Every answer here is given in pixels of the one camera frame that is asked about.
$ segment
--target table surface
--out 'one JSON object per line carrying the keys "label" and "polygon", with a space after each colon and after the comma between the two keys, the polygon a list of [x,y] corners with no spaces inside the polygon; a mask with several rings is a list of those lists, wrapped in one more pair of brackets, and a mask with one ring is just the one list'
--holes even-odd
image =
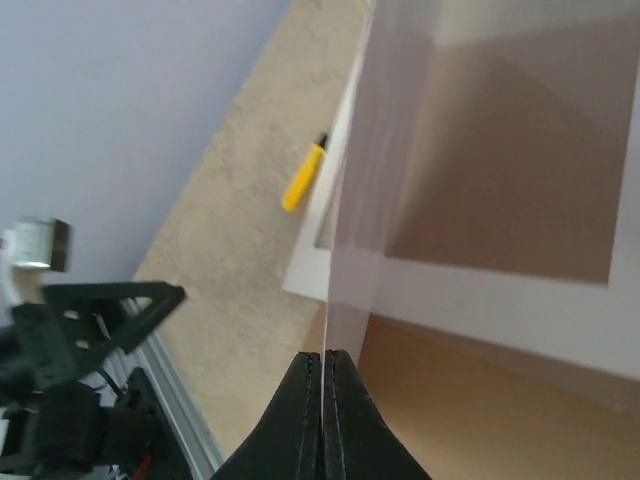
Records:
{"label": "table surface", "polygon": [[137,275],[187,290],[162,336],[226,455],[317,310],[280,288],[302,216],[280,197],[332,122],[365,13],[362,0],[293,0]]}

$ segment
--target black wire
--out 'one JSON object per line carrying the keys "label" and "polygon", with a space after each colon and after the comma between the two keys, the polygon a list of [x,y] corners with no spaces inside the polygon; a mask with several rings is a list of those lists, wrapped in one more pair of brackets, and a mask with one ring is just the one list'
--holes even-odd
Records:
{"label": "black wire", "polygon": [[111,387],[111,390],[113,390],[113,393],[116,394],[116,397],[122,398],[122,396],[124,395],[124,392],[115,382],[115,380],[111,377],[111,375],[109,375],[109,373],[107,373],[107,371],[102,367],[97,369],[96,372],[98,372],[98,374],[100,374],[100,376],[104,378],[105,382],[109,384],[109,386]]}

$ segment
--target gray wall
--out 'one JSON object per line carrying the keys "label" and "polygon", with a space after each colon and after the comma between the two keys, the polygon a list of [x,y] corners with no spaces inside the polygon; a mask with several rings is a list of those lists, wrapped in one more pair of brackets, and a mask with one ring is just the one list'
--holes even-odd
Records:
{"label": "gray wall", "polygon": [[0,228],[59,217],[64,281],[130,279],[288,4],[1,2]]}

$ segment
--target red wire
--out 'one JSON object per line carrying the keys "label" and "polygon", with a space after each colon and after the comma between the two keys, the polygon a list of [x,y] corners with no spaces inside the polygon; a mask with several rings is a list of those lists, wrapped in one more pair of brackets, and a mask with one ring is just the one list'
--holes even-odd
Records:
{"label": "red wire", "polygon": [[144,458],[138,470],[136,470],[136,475],[133,477],[133,480],[145,480],[147,478],[147,472],[149,471],[149,465],[151,465],[151,456]]}

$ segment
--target yellow handle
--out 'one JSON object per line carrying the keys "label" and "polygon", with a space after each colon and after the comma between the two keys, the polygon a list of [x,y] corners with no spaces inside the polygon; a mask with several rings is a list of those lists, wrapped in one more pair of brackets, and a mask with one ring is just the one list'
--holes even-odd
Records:
{"label": "yellow handle", "polygon": [[282,208],[287,212],[295,210],[300,203],[300,199],[311,185],[313,177],[318,170],[320,162],[324,158],[325,150],[321,145],[314,144],[302,166],[293,177],[287,191],[282,197]]}

